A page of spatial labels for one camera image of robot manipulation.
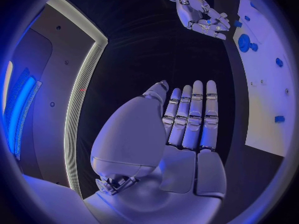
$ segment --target blue led strip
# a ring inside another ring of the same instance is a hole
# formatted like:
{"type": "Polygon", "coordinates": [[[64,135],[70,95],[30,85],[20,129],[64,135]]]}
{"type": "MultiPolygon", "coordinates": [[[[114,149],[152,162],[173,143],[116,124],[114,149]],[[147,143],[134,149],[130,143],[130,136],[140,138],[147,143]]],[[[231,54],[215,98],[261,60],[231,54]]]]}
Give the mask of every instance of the blue led strip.
{"type": "Polygon", "coordinates": [[[27,113],[28,113],[30,105],[31,105],[37,91],[39,90],[41,84],[42,83],[40,81],[37,81],[35,83],[34,87],[31,89],[30,93],[28,94],[27,99],[23,105],[22,111],[19,115],[16,133],[15,133],[15,140],[14,140],[14,155],[18,160],[20,160],[22,133],[23,133],[23,127],[24,127],[24,123],[25,123],[25,120],[27,117],[27,113]]]}
{"type": "Polygon", "coordinates": [[[31,92],[32,88],[34,87],[36,81],[33,77],[29,77],[24,84],[22,90],[20,91],[19,95],[16,98],[15,105],[13,107],[13,110],[11,112],[10,121],[8,125],[8,145],[9,149],[12,153],[15,153],[15,136],[16,136],[16,130],[17,125],[19,122],[19,117],[21,114],[21,111],[23,109],[23,106],[27,100],[27,97],[29,93],[31,92]]]}
{"type": "Polygon", "coordinates": [[[28,68],[26,68],[19,76],[17,82],[13,86],[12,91],[9,93],[8,100],[7,100],[6,107],[5,107],[5,112],[4,112],[6,124],[8,127],[9,127],[9,123],[10,123],[10,116],[12,114],[13,107],[15,105],[15,101],[16,101],[18,95],[20,94],[23,85],[28,80],[29,74],[30,74],[30,72],[29,72],[28,68]]]}

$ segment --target blue light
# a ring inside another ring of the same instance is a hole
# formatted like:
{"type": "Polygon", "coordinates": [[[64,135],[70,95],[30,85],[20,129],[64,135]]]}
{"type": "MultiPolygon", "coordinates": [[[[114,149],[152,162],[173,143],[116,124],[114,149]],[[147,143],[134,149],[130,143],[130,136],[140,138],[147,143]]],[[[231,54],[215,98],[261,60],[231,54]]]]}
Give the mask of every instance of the blue light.
{"type": "Polygon", "coordinates": [[[8,145],[12,153],[14,153],[15,132],[16,132],[19,116],[22,111],[23,105],[26,102],[27,97],[34,85],[35,85],[35,79],[33,77],[29,77],[25,85],[23,86],[19,96],[17,97],[16,103],[13,107],[13,111],[9,122],[9,129],[8,129],[8,145]]]}

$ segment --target white panel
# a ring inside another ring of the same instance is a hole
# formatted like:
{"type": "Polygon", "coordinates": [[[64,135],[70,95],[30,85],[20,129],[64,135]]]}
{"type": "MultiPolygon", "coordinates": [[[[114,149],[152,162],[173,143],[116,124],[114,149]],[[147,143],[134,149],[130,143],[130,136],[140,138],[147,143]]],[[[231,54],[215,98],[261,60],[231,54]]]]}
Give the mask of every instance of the white panel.
{"type": "Polygon", "coordinates": [[[249,125],[246,145],[285,156],[290,145],[295,121],[295,94],[289,61],[279,39],[266,18],[249,0],[240,0],[239,13],[242,27],[237,28],[234,41],[238,46],[241,34],[258,44],[258,51],[249,49],[239,53],[244,65],[249,93],[249,125]],[[279,67],[276,58],[284,65],[279,67]],[[285,122],[275,123],[283,115],[285,122]]]}

